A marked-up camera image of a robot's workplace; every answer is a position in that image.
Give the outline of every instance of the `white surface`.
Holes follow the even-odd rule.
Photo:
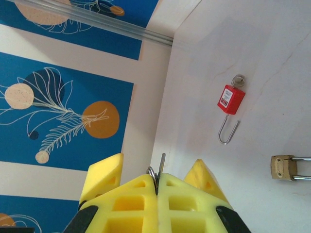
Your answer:
[[[310,15],[309,0],[203,0],[175,34],[151,165],[165,152],[182,179],[202,158],[252,233],[310,232],[311,183],[270,174],[272,155],[311,157]],[[246,96],[223,140],[241,124],[224,146],[217,102],[237,74]]]
[[[136,61],[3,25],[0,41],[1,52],[134,83],[122,148],[121,182],[145,173],[154,145],[169,47],[146,41]],[[86,172],[0,163],[0,175],[6,176],[0,180],[0,194],[77,200]]]
[[[170,37],[201,0],[159,0],[147,29]]]

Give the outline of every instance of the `white label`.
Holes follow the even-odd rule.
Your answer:
[[[223,105],[225,108],[227,108],[227,107],[228,107],[228,104],[229,104],[229,102],[230,102],[230,100],[231,100],[232,95],[233,95],[233,92],[230,91],[230,90],[228,90],[228,89],[226,88],[226,89],[224,90],[224,93],[223,93],[223,95],[222,95],[222,97],[221,97],[219,103],[220,103],[221,105]]]

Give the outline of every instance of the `safety padlock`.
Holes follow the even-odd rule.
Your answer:
[[[237,113],[237,110],[245,96],[245,92],[238,89],[238,87],[242,87],[245,84],[245,77],[241,74],[236,75],[231,85],[226,85],[222,95],[220,96],[220,99],[217,103],[218,107],[220,107],[225,113],[227,113],[223,124],[220,127],[220,130],[218,132],[218,140],[220,143],[227,145],[231,138],[233,137],[235,131],[237,130],[237,127],[240,124],[240,121],[238,120],[235,124],[233,130],[231,131],[231,134],[229,135],[229,138],[226,141],[223,141],[221,139],[221,133],[225,126],[225,123],[228,120],[229,115],[235,115]]]
[[[271,157],[271,175],[273,179],[294,181],[311,180],[311,176],[299,176],[297,161],[311,161],[307,157],[295,157],[293,155],[277,155]]]

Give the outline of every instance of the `blue panel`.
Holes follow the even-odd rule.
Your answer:
[[[157,0],[72,0],[71,4],[146,27],[156,7]],[[112,13],[111,6],[120,6],[124,15],[118,16],[121,14]],[[0,24],[119,56],[139,59],[140,40],[72,20],[52,26],[35,24],[28,21],[14,3],[6,0],[0,1]]]
[[[92,163],[120,153],[132,83],[5,53],[0,53],[0,60],[0,161],[86,171]],[[20,103],[10,103],[27,101],[20,93],[10,96],[17,83],[33,90],[29,108],[15,109],[14,103]],[[99,101],[103,107],[82,116]],[[45,152],[38,158],[44,160],[48,154],[48,162],[36,159],[39,151]]]
[[[0,195],[0,227],[34,227],[36,233],[61,233],[77,212],[78,201]]]

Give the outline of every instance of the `brass padlock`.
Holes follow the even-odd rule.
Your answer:
[[[273,179],[294,181],[311,180],[311,176],[298,176],[297,161],[311,161],[311,158],[295,158],[293,155],[277,155],[271,157],[271,175]]]

